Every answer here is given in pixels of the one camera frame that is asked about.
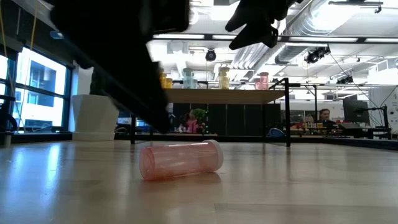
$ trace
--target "white planter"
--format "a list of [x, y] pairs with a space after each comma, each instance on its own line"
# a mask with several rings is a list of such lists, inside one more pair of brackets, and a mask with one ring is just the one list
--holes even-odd
[[72, 96], [74, 141], [113, 141], [119, 110], [107, 96]]

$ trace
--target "computer monitor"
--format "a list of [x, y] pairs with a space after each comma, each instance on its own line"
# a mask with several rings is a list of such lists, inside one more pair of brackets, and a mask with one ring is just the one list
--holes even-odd
[[369, 111], [368, 103], [359, 100], [343, 100], [344, 108], [344, 120], [351, 121], [355, 123], [367, 123], [369, 124]]

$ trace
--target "clear plastic cup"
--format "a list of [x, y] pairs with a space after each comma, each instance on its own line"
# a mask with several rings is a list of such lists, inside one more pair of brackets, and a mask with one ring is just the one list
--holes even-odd
[[223, 151], [218, 142], [206, 140], [194, 144], [146, 147], [139, 156], [139, 169], [144, 180], [160, 180], [213, 172], [223, 165], [223, 161]]

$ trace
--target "wooden shelf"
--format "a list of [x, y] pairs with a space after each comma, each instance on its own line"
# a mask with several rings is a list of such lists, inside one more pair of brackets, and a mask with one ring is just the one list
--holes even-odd
[[171, 103], [262, 105], [285, 95], [283, 90], [166, 89]]

